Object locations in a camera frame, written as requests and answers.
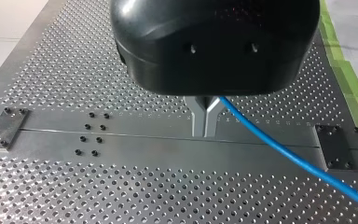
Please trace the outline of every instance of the perforated metal plate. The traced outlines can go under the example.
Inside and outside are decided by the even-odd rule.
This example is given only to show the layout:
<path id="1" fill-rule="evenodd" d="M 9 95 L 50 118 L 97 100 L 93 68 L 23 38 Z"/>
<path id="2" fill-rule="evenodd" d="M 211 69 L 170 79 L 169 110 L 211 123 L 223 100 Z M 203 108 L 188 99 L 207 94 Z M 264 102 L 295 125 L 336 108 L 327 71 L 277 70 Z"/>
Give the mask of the perforated metal plate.
<path id="1" fill-rule="evenodd" d="M 358 148 L 319 34 L 291 87 L 232 100 L 321 168 L 314 124 L 340 125 Z M 152 94 L 127 76 L 107 0 L 47 3 L 0 69 L 0 111 L 7 105 L 33 113 L 0 154 L 0 223 L 358 223 L 358 204 L 227 111 L 215 138 L 192 138 L 181 97 Z M 351 153 L 358 164 L 358 150 Z M 358 189 L 358 172 L 334 175 Z"/>
<path id="2" fill-rule="evenodd" d="M 23 131 L 0 155 L 2 223 L 358 223 L 357 203 L 267 146 L 113 136 L 67 144 L 77 137 Z M 321 165 L 316 148 L 292 150 Z M 358 174 L 334 175 L 358 189 Z"/>

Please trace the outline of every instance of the metal clamp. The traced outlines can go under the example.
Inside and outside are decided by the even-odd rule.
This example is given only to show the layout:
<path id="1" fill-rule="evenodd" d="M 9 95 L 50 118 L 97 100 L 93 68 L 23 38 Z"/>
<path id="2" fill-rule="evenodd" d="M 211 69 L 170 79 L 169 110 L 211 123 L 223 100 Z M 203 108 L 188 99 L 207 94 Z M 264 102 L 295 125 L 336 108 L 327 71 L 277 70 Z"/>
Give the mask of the metal clamp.
<path id="1" fill-rule="evenodd" d="M 185 103 L 191 110 L 193 137 L 214 137 L 217 118 L 225 107 L 218 97 L 185 96 Z"/>
<path id="2" fill-rule="evenodd" d="M 0 151 L 6 152 L 10 148 L 28 113 L 27 109 L 5 107 L 0 115 Z"/>

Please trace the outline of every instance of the black robot housing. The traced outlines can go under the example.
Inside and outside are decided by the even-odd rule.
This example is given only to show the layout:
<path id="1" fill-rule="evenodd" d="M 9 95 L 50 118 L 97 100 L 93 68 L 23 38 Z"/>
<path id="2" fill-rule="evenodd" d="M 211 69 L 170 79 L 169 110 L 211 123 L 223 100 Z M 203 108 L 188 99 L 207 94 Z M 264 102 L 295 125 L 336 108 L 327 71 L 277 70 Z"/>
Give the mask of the black robot housing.
<path id="1" fill-rule="evenodd" d="M 295 79 L 317 28 L 318 0 L 112 0 L 121 60 L 143 88 L 250 95 Z"/>

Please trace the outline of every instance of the bolt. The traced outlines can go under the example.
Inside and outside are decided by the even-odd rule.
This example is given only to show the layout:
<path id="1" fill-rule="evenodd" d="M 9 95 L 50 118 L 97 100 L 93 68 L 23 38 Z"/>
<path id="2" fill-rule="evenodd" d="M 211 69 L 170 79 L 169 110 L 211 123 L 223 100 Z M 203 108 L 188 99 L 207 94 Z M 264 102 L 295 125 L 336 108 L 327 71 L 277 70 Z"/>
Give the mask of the bolt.
<path id="1" fill-rule="evenodd" d="M 0 141 L 0 144 L 1 144 L 2 147 L 5 147 L 5 146 L 7 145 L 7 141 L 1 140 L 1 141 Z"/>
<path id="2" fill-rule="evenodd" d="M 318 125 L 318 127 L 316 128 L 316 131 L 319 133 L 324 129 L 323 125 Z"/>
<path id="3" fill-rule="evenodd" d="M 27 109 L 21 108 L 19 111 L 20 111 L 21 114 L 25 114 L 25 112 L 27 112 Z"/>
<path id="4" fill-rule="evenodd" d="M 348 161 L 347 163 L 345 163 L 345 168 L 347 169 L 351 169 L 352 168 L 352 163 L 350 161 Z"/>
<path id="5" fill-rule="evenodd" d="M 334 165 L 333 161 L 330 161 L 330 162 L 327 163 L 328 168 L 333 168 L 333 165 Z"/>
<path id="6" fill-rule="evenodd" d="M 5 113 L 10 113 L 10 108 L 9 107 L 5 107 L 5 109 L 4 109 L 4 111 L 5 111 Z"/>

